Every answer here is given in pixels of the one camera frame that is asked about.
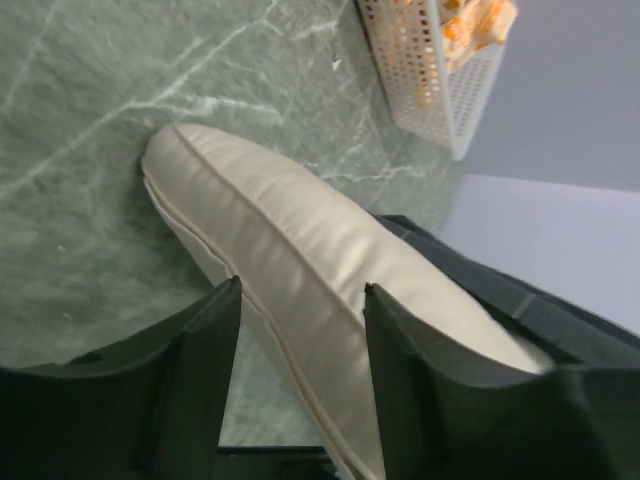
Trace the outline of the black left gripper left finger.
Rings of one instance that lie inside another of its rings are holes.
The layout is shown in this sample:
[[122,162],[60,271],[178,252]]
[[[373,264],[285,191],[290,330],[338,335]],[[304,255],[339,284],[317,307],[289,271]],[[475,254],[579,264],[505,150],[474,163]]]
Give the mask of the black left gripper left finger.
[[1,371],[5,479],[210,479],[239,334],[230,278],[64,364]]

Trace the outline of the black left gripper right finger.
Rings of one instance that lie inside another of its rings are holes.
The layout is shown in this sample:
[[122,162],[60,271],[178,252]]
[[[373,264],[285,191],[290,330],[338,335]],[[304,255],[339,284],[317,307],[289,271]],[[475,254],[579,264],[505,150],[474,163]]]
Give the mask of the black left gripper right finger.
[[364,316],[390,479],[635,479],[639,361],[591,332],[535,328],[528,373],[423,323],[381,286]]

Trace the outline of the dark grey checked pillowcase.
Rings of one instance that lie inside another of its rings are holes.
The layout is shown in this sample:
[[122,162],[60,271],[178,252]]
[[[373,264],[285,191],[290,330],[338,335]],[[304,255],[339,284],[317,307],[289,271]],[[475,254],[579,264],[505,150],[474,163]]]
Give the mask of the dark grey checked pillowcase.
[[639,367],[639,338],[628,330],[464,256],[405,216],[375,219],[472,295],[499,323],[536,346],[562,360]]

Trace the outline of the cream bear print pillow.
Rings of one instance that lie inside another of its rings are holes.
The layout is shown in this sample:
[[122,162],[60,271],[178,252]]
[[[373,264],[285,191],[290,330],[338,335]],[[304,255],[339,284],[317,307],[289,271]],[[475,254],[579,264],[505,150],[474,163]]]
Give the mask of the cream bear print pillow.
[[376,283],[422,322],[506,365],[550,358],[366,210],[297,162],[197,124],[141,160],[149,196],[212,283],[237,276],[242,319],[350,479],[384,477],[363,309]]

